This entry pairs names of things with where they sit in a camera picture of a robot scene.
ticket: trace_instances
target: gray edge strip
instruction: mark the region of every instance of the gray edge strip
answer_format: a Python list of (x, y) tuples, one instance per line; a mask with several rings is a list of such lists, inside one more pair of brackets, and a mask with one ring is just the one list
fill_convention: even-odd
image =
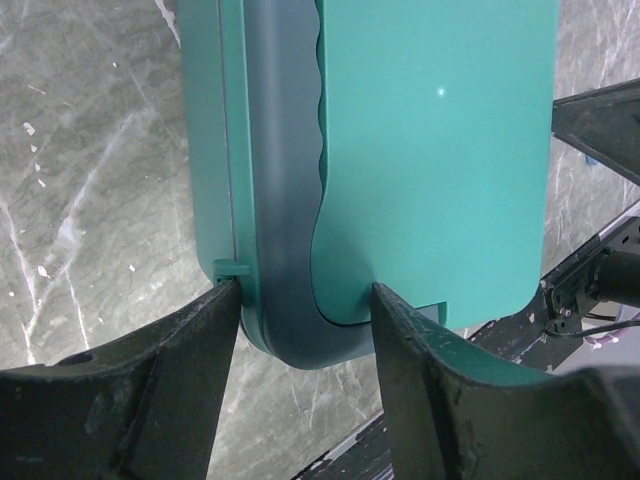
[(373, 352), (369, 323), (337, 326), (318, 311), (311, 242), (322, 185), (322, 79), (314, 0), (244, 0), (260, 296), (272, 353), (302, 369)]

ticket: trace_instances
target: teal plastic panel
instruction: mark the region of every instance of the teal plastic panel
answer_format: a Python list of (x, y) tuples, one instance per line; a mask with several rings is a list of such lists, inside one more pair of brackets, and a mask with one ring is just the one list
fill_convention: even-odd
[(200, 0), (179, 8), (198, 260), (213, 279), (215, 259), (235, 258), (219, 10)]
[(366, 321), (373, 281), (446, 304), (450, 328), (524, 308), (541, 266), (557, 0), (317, 4), (321, 312)]

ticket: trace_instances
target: gray marble countertop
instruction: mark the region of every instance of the gray marble countertop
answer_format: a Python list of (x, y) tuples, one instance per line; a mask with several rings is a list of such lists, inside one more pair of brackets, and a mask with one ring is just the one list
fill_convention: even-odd
[[(558, 97), (640, 76), (636, 0), (562, 2)], [(0, 1), (0, 367), (51, 364), (210, 287), (192, 225), (176, 0)], [(638, 198), (552, 143), (544, 267)], [(289, 478), (381, 408), (373, 357), (236, 344), (211, 478)]]

